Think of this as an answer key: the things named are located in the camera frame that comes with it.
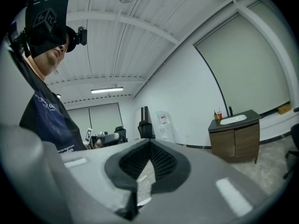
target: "mouth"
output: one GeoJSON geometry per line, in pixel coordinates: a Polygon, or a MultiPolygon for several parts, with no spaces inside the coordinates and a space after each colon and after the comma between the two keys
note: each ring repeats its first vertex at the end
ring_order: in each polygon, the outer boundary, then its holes
{"type": "Polygon", "coordinates": [[[60,58],[60,55],[61,55],[61,51],[59,50],[59,49],[56,49],[56,48],[54,48],[53,49],[54,51],[55,51],[55,53],[57,54],[57,58],[59,59],[60,58]]]}

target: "office chair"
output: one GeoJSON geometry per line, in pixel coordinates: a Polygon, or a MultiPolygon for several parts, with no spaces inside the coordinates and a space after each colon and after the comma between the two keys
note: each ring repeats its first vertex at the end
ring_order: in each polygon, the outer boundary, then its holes
{"type": "Polygon", "coordinates": [[[147,121],[139,122],[138,131],[142,139],[154,139],[152,124],[147,121]]]}
{"type": "Polygon", "coordinates": [[[122,126],[116,127],[114,133],[119,133],[121,135],[123,143],[126,143],[128,141],[126,137],[127,131],[122,126]]]}
{"type": "MultiPolygon", "coordinates": [[[[299,107],[294,109],[294,112],[298,112],[298,111],[299,111],[299,107]]],[[[291,136],[293,138],[296,148],[299,149],[299,124],[296,124],[291,128],[291,136]]],[[[299,151],[288,151],[285,154],[286,159],[289,157],[289,154],[299,157],[299,151]]],[[[299,165],[299,162],[298,162],[298,160],[296,160],[296,163],[294,164],[294,166],[291,167],[291,169],[284,175],[283,178],[286,179],[288,177],[289,173],[292,172],[298,165],[299,165]]]]}

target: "shirt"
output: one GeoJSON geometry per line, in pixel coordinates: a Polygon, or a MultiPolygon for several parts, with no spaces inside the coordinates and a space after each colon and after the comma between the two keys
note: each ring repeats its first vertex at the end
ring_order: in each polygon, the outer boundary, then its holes
{"type": "Polygon", "coordinates": [[[35,74],[23,58],[16,62],[22,75],[34,89],[20,126],[35,132],[42,141],[55,144],[59,153],[86,150],[78,126],[70,118],[56,94],[35,74]]]}

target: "man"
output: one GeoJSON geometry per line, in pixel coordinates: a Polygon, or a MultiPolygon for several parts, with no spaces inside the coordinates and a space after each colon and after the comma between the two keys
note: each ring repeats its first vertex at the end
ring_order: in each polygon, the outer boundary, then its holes
{"type": "Polygon", "coordinates": [[[19,70],[34,89],[20,121],[20,126],[35,132],[42,141],[54,143],[59,153],[86,150],[79,128],[72,121],[65,107],[45,84],[45,78],[62,62],[66,52],[72,51],[76,33],[67,27],[66,44],[32,58],[29,56],[18,65],[19,70]]]}

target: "cabinet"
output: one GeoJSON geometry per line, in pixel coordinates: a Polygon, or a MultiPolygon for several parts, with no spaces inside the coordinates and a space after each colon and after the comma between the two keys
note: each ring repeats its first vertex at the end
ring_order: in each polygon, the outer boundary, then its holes
{"type": "Polygon", "coordinates": [[[210,132],[212,153],[228,162],[257,161],[260,137],[259,123],[210,132]]]}

